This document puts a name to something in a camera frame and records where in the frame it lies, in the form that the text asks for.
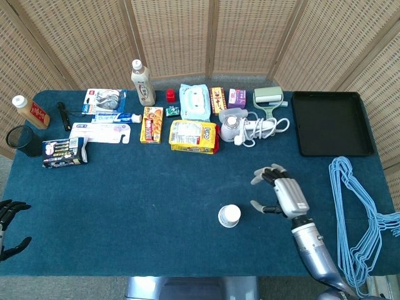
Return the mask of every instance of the wicker panel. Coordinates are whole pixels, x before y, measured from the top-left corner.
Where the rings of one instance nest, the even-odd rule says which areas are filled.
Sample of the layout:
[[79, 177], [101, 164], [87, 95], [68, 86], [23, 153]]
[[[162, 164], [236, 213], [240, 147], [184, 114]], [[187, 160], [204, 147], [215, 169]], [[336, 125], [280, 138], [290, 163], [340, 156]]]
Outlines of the wicker panel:
[[387, 175], [386, 180], [392, 194], [394, 208], [400, 211], [400, 171]]
[[23, 119], [11, 99], [18, 94], [33, 98], [44, 89], [65, 89], [67, 85], [58, 79], [59, 76], [52, 75], [45, 65], [48, 62], [35, 53], [4, 11], [0, 11], [0, 41], [0, 153], [12, 157], [14, 151], [7, 146], [5, 137], [12, 127], [23, 123]]
[[400, 0], [309, 0], [275, 74], [291, 90], [330, 90], [400, 8]]
[[21, 6], [81, 89], [133, 87], [134, 57], [117, 1], [26, 0]]
[[400, 156], [400, 32], [350, 84], [366, 105], [381, 161]]
[[296, 0], [220, 0], [215, 73], [268, 73]]
[[204, 74], [208, 0], [132, 0], [147, 66], [154, 78]]

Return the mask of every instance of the white bottle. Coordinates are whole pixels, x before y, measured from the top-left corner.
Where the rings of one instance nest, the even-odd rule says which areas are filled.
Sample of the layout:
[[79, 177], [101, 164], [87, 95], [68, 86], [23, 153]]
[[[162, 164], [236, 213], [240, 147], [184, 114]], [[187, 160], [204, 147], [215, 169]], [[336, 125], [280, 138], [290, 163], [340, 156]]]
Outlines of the white bottle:
[[132, 62], [132, 67], [131, 79], [136, 87], [140, 103], [143, 106], [153, 106], [156, 103], [156, 92], [151, 83], [149, 69], [138, 59]]

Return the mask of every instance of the table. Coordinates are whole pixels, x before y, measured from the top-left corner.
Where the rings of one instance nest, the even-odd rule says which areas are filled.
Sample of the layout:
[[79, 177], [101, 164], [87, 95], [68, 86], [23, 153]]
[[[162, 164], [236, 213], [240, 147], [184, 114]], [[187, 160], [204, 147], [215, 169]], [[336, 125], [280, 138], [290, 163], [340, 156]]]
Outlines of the table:
[[[43, 91], [34, 100], [51, 116], [45, 139], [67, 138], [58, 101], [80, 110], [85, 91]], [[292, 93], [285, 92], [285, 100]], [[247, 106], [253, 108], [252, 92]], [[167, 107], [165, 92], [157, 106]], [[143, 113], [129, 91], [125, 111]], [[289, 107], [274, 111], [293, 123]], [[71, 116], [71, 123], [90, 117]], [[297, 179], [332, 258], [336, 261], [336, 217], [328, 174], [332, 157], [302, 157], [295, 128], [248, 149], [221, 143], [215, 155], [171, 151], [172, 119], [165, 118], [161, 144], [140, 144], [140, 124], [131, 125], [129, 144], [87, 145], [89, 163], [44, 169], [41, 158], [17, 152], [4, 199], [26, 201], [6, 233], [13, 247], [32, 236], [21, 254], [0, 264], [0, 275], [32, 276], [302, 276], [307, 275], [294, 247], [291, 222], [255, 211], [250, 200], [274, 205], [264, 182], [250, 185], [253, 171], [271, 163], [285, 166]], [[381, 213], [394, 211], [377, 154], [350, 159], [354, 174], [375, 199]], [[362, 204], [344, 193], [349, 242], [367, 226]], [[222, 227], [217, 218], [226, 204], [242, 211], [239, 224]], [[400, 239], [383, 234], [375, 275], [400, 273]]]

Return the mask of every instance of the red cap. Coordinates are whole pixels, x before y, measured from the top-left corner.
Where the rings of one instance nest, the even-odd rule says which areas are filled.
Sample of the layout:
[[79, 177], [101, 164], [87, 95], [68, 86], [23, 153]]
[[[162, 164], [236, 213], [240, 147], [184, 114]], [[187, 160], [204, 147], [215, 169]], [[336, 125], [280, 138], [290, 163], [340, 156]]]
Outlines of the red cap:
[[168, 103], [175, 102], [175, 91], [173, 89], [167, 90], [167, 102]]

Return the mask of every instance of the white cap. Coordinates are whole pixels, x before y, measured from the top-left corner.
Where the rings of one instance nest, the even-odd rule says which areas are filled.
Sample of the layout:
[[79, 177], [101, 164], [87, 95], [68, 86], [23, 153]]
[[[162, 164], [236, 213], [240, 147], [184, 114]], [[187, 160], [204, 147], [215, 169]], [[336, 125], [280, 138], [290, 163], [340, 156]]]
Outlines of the white cap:
[[12, 99], [12, 104], [16, 107], [16, 108], [23, 108], [25, 105], [28, 104], [28, 100], [22, 96], [22, 95], [18, 95], [15, 96]]
[[230, 204], [225, 207], [224, 215], [228, 222], [234, 223], [239, 221], [241, 213], [236, 205]]
[[133, 62], [132, 62], [132, 67], [135, 70], [140, 70], [143, 67], [142, 62], [140, 61], [140, 59], [134, 59]]
[[142, 115], [141, 114], [133, 114], [132, 115], [132, 122], [133, 123], [141, 123], [142, 122]]

